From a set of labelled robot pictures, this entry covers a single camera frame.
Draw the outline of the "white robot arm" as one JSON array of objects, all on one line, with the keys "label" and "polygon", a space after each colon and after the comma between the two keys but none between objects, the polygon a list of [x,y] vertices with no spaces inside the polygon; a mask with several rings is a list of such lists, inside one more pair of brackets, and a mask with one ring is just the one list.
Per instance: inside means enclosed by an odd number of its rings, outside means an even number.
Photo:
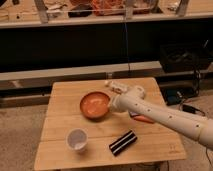
[{"label": "white robot arm", "polygon": [[110,102],[112,109],[144,115],[213,150],[213,119],[148,102],[144,99],[145,91],[141,86],[125,88],[116,86],[111,90],[117,93]]}]

